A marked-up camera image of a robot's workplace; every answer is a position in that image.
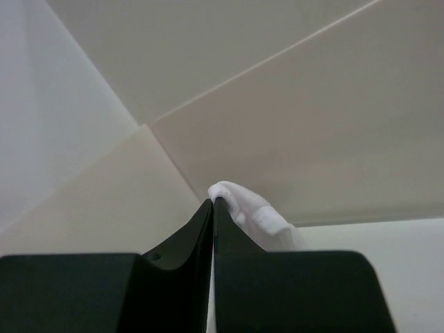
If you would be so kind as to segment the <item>white tank top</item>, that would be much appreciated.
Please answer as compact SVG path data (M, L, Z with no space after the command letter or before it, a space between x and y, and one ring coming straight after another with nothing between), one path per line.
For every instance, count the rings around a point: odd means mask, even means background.
M295 252L309 247L298 229L288 223L259 194L233 182L220 181L208 189L214 202L222 198L232 220L267 252Z

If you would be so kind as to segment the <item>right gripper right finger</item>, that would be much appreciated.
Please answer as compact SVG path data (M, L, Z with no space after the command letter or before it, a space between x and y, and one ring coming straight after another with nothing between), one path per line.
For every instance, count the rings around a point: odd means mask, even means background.
M348 250L267 252L214 203L218 332L394 332L370 262Z

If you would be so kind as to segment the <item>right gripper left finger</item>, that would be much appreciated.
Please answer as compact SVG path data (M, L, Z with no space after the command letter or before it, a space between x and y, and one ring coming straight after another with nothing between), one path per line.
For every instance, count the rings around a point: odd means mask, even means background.
M1 258L2 332L204 332L212 203L144 254Z

